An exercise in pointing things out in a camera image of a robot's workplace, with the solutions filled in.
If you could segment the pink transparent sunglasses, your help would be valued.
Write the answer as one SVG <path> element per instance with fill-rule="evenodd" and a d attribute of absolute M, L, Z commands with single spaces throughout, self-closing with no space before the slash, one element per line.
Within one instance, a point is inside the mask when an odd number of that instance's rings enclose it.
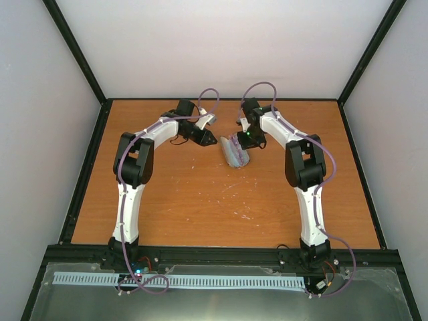
<path fill-rule="evenodd" d="M 246 150 L 243 150 L 241 148 L 240 144 L 238 143 L 237 133 L 232 134 L 230 136 L 230 141 L 236 146 L 237 150 L 239 151 L 239 154 L 241 155 L 241 158 L 242 158 L 242 166 L 241 167 L 246 166 L 249 162 L 249 155 L 248 155 L 248 152 Z"/>

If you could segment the plaid glasses case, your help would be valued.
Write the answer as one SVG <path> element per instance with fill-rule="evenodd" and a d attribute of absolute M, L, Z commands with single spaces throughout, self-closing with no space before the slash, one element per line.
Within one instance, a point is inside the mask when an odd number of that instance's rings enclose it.
<path fill-rule="evenodd" d="M 237 134 L 232 134 L 228 138 L 221 136 L 219 143 L 225 160 L 231 168 L 238 169 L 249 163 L 249 154 L 246 150 L 242 149 Z"/>

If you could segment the light blue cleaning cloth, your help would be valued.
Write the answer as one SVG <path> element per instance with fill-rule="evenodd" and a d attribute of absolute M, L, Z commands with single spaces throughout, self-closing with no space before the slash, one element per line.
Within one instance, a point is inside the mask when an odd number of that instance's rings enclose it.
<path fill-rule="evenodd" d="M 242 158 L 236 146 L 225 137 L 221 137 L 221 146 L 227 164 L 232 168 L 241 167 Z"/>

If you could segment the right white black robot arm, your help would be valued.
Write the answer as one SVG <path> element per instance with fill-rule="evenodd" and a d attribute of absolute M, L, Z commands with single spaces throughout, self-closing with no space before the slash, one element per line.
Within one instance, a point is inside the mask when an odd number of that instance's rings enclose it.
<path fill-rule="evenodd" d="M 331 253 L 321 201 L 326 176 L 321 140 L 292 126 L 276 108 L 261 107 L 255 98 L 244 99 L 241 110 L 244 116 L 238 123 L 242 131 L 237 133 L 241 149 L 265 148 L 268 134 L 285 150 L 286 180 L 294 188 L 300 208 L 300 262 L 305 269 L 314 269 Z"/>

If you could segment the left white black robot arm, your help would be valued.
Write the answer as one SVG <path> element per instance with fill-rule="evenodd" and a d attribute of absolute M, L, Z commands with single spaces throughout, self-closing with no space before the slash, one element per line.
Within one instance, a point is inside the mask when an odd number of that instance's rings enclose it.
<path fill-rule="evenodd" d="M 139 261 L 138 216 L 144 188 L 153 174 L 156 148 L 177 136 L 199 146 L 217 144 L 207 129 L 214 121 L 212 110 L 207 111 L 190 100 L 180 100 L 175 109 L 161 114 L 148 128 L 121 135 L 113 164 L 118 210 L 108 247 L 124 269 L 134 268 Z"/>

